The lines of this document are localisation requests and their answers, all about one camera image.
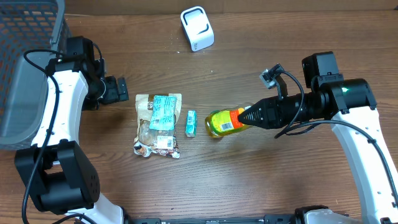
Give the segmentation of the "yellow Vim dish soap bottle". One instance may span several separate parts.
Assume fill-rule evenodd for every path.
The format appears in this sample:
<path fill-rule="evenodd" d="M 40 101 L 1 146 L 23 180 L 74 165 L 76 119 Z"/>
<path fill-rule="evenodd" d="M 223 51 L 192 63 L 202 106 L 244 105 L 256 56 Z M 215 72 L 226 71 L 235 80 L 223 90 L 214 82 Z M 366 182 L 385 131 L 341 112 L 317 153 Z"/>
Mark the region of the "yellow Vim dish soap bottle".
<path fill-rule="evenodd" d="M 222 138 L 234 133 L 239 133 L 251 128 L 238 120 L 238 116 L 250 108 L 252 103 L 244 103 L 234 108 L 212 111 L 205 118 L 205 128 L 212 138 Z"/>

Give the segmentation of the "green Kleenex tissue pack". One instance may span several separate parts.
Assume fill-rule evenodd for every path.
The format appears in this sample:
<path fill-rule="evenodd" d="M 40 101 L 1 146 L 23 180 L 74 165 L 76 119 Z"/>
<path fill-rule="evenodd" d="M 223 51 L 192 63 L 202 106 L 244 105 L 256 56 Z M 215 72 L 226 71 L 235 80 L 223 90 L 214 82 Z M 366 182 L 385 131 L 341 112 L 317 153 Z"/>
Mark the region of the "green Kleenex tissue pack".
<path fill-rule="evenodd" d="M 197 112 L 189 110 L 187 113 L 185 134 L 187 137 L 194 138 L 197 132 Z"/>

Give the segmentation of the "brown Pantree bag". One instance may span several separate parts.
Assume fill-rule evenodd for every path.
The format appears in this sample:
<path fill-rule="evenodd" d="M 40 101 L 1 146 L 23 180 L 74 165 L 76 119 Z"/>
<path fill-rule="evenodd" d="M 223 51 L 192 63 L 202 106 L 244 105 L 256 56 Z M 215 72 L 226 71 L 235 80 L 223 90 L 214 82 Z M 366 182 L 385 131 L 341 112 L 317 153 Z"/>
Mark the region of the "brown Pantree bag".
<path fill-rule="evenodd" d="M 174 130 L 171 131 L 158 131 L 149 128 L 150 119 L 153 112 L 153 100 L 155 95 L 175 96 L 177 98 L 174 112 L 175 126 L 177 124 L 182 107 L 182 95 L 180 93 L 136 95 L 137 136 L 134 139 L 134 145 L 141 144 L 152 146 L 158 149 L 178 150 L 177 137 L 175 135 L 175 126 Z"/>

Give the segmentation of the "colourful snack packet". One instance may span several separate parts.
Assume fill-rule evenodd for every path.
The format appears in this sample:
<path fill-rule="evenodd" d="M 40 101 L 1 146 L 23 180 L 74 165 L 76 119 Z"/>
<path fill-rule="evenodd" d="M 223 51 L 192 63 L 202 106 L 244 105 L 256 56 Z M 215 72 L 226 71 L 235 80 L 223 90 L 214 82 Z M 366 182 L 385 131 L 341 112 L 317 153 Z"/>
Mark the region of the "colourful snack packet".
<path fill-rule="evenodd" d="M 153 154 L 170 157 L 173 159 L 180 158 L 180 152 L 177 149 L 158 149 L 152 146 L 137 144 L 133 147 L 134 153 L 142 157 L 150 157 Z"/>

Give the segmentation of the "green wet wipes pack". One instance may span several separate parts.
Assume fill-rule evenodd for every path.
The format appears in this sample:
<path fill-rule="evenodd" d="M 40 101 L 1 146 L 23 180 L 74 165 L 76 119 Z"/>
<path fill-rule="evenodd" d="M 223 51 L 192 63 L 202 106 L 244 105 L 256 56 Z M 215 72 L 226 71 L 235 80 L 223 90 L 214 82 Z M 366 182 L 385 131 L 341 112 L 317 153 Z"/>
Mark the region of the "green wet wipes pack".
<path fill-rule="evenodd" d="M 174 130 L 176 102 L 175 96 L 155 95 L 149 128 L 158 131 Z"/>

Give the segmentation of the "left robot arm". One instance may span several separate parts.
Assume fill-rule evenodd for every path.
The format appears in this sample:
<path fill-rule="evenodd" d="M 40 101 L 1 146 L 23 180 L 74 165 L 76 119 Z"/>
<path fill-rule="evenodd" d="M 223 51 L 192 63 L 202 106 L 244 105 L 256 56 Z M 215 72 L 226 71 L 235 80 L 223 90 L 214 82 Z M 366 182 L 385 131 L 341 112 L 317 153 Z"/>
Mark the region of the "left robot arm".
<path fill-rule="evenodd" d="M 59 223 L 132 223 L 124 208 L 100 190 L 94 165 L 79 145 L 81 113 L 129 99 L 123 78 L 105 75 L 99 47 L 83 36 L 67 39 L 64 53 L 54 51 L 46 67 L 32 62 L 47 78 L 48 92 L 41 124 L 30 147 L 16 152 L 14 163 L 25 185 L 21 217 L 27 203 L 40 212 L 61 215 Z"/>

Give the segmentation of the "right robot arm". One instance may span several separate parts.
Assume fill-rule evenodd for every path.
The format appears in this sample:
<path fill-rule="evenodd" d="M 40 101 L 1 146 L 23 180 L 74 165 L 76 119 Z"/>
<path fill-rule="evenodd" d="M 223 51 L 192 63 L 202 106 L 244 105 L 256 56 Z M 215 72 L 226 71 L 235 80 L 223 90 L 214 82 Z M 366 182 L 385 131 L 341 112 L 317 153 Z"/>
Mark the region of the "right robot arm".
<path fill-rule="evenodd" d="M 333 52 L 302 60 L 305 87 L 289 96 L 277 64 L 260 74 L 268 89 L 278 95 L 264 98 L 238 116 L 238 121 L 262 129 L 279 129 L 283 135 L 305 134 L 329 124 L 341 144 L 358 191 L 363 223 L 397 223 L 397 170 L 386 146 L 377 102 L 368 82 L 346 80 Z"/>

